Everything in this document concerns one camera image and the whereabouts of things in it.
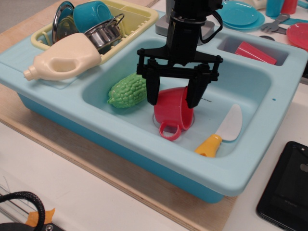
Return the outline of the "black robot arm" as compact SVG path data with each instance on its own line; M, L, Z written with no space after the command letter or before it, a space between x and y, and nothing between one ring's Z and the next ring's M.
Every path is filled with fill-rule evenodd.
M220 0L176 0L170 12L166 44L137 51L137 74L146 80L147 101L151 105L158 101L160 77L188 79L186 102L189 108L196 107L208 84L218 79L223 59L196 49L198 42L208 43L222 30L222 18L217 13L222 7ZM204 39L202 26L209 15L214 16L220 26Z

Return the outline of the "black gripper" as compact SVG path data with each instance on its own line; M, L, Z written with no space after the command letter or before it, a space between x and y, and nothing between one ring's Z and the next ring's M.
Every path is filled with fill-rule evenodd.
M203 38L202 27L206 18L185 18L171 14L166 44L160 48L139 49L137 74L146 79L147 101L156 105L160 77L189 79L186 101L189 108L199 104L208 84L217 81L220 56L197 51L199 42L208 43L221 29Z

